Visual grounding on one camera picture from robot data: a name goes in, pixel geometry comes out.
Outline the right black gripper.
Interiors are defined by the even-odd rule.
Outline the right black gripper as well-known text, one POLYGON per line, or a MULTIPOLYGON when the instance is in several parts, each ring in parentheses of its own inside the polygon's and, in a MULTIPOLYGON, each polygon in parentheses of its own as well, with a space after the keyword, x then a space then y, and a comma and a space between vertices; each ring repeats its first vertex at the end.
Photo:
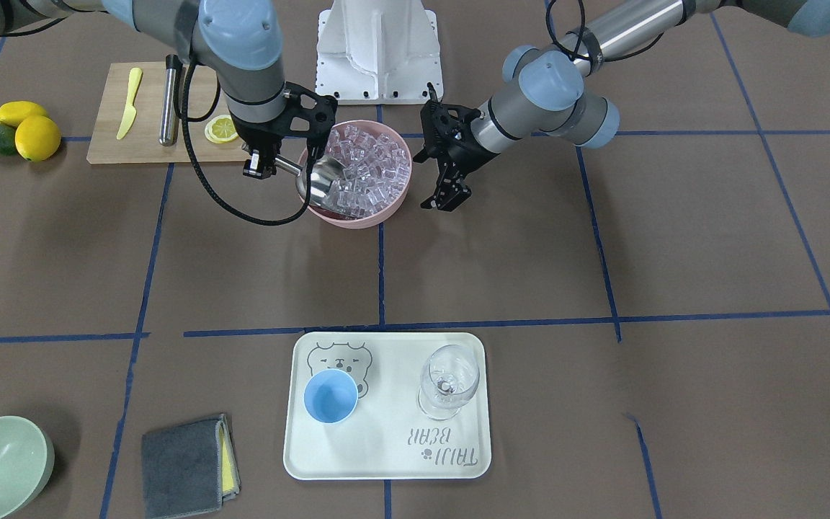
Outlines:
POLYGON ((231 99, 231 116, 249 157, 243 175, 263 179, 275 175, 284 138, 302 138, 310 154, 323 154, 336 124, 338 107, 336 97, 320 95, 295 83, 286 83, 278 95, 263 103, 231 99))

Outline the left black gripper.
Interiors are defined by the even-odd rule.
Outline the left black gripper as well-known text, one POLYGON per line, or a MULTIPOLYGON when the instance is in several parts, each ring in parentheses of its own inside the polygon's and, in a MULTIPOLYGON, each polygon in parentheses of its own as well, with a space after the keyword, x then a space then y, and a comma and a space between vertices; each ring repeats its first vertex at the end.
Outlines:
POLYGON ((426 84, 424 94, 426 102, 419 110, 424 144, 413 154, 413 161, 437 161, 438 178, 434 193, 419 207, 453 211, 472 195, 465 183, 467 174, 494 160, 495 153, 486 150, 473 135, 471 123, 480 117, 480 111, 440 102, 432 83, 426 84))

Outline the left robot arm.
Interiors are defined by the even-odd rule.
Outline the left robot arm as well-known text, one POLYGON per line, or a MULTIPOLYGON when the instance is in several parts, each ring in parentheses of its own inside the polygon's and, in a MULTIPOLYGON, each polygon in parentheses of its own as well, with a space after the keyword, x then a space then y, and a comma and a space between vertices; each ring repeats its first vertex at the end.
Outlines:
POLYGON ((586 90, 585 80, 606 63, 645 53, 695 14, 725 7, 744 10, 809 38, 830 34, 830 1, 626 1, 596 19, 579 7, 578 27, 557 34, 550 12, 544 47, 522 45, 505 57, 504 85, 478 107, 445 103, 434 85, 419 112, 424 147, 415 162, 435 160, 438 177, 422 209, 452 211, 471 196, 467 176, 520 139, 541 132, 581 148, 609 143, 620 124, 618 108, 586 90))

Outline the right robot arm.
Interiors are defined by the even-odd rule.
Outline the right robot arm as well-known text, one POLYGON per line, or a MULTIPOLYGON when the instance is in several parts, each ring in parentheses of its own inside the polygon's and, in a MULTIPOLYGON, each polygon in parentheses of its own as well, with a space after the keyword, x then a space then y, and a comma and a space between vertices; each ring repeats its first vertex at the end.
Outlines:
POLYGON ((310 161, 325 154, 336 99, 285 79, 279 17, 270 1, 0 1, 0 37, 88 12, 112 14, 171 46, 184 62, 213 69, 251 154, 252 175, 274 173, 286 137, 305 139, 310 161))

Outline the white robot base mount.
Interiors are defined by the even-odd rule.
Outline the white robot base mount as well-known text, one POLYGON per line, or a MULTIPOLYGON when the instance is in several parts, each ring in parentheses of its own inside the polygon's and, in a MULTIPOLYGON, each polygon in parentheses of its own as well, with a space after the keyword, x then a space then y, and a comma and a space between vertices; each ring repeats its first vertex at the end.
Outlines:
POLYGON ((445 94, 434 11, 421 1, 335 1, 317 21, 314 91, 341 105, 422 105, 445 94))

